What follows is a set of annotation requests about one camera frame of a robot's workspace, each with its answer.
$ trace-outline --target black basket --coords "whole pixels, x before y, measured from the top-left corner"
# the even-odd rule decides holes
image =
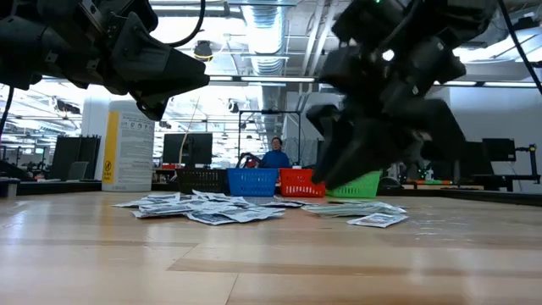
[[[192,190],[216,193],[229,192],[226,169],[177,169],[180,192]]]

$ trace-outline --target yellow stripe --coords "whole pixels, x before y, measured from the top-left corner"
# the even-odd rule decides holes
[[[119,112],[109,112],[108,133],[105,139],[105,154],[103,156],[102,183],[114,183],[115,159],[117,157],[117,133],[119,131]]]

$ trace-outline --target table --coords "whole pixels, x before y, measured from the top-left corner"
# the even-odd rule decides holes
[[[299,209],[212,227],[110,207],[142,195],[0,201],[0,303],[542,303],[542,208],[381,197],[410,219],[378,229]]]

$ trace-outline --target pile of packets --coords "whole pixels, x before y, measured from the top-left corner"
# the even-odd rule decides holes
[[[202,191],[193,192],[194,195],[181,193],[148,195],[140,200],[114,206],[138,208],[132,213],[139,219],[186,216],[208,225],[224,225],[277,218],[284,214],[284,208],[300,208],[311,204],[279,199],[276,202],[254,204],[243,197],[227,197],[224,194]]]
[[[385,202],[346,201],[338,205],[305,206],[302,209],[324,217],[364,216],[348,220],[350,225],[386,228],[408,218],[407,211]]]

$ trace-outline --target blue shirt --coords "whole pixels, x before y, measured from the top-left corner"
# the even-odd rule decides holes
[[[262,159],[262,166],[269,169],[283,169],[290,167],[288,155],[281,151],[266,152]]]

